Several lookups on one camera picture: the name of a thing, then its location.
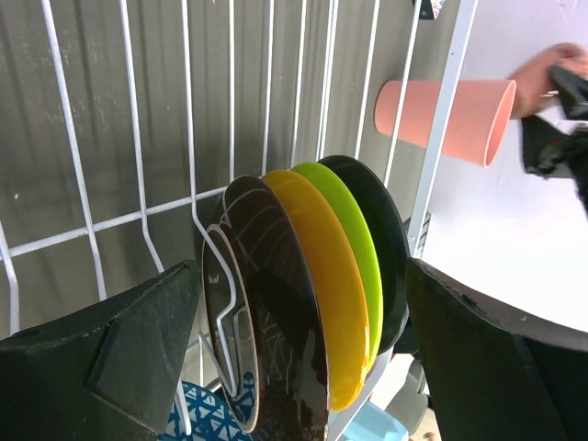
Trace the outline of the teal object behind arm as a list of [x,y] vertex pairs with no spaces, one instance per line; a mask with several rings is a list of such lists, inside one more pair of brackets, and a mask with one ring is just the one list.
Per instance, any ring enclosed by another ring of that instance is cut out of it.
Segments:
[[407,429],[393,416],[367,402],[357,413],[339,440],[355,441],[405,441],[409,439]]

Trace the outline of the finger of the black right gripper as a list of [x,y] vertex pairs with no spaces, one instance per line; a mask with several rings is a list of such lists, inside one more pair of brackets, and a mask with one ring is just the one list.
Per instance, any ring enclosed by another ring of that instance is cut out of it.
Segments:
[[554,64],[548,74],[567,120],[577,125],[565,133],[537,115],[521,119],[522,162],[525,172],[544,179],[575,182],[581,203],[587,205],[587,80]]

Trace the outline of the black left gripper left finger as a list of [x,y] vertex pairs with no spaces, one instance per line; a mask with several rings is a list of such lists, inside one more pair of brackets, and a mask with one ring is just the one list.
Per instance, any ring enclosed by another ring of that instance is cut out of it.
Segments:
[[1,342],[4,440],[154,440],[167,426],[198,307],[186,260]]

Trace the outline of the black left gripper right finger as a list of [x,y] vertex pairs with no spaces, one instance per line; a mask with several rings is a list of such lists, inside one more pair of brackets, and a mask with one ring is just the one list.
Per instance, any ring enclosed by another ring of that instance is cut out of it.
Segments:
[[587,334],[411,258],[407,300],[445,440],[584,440]]

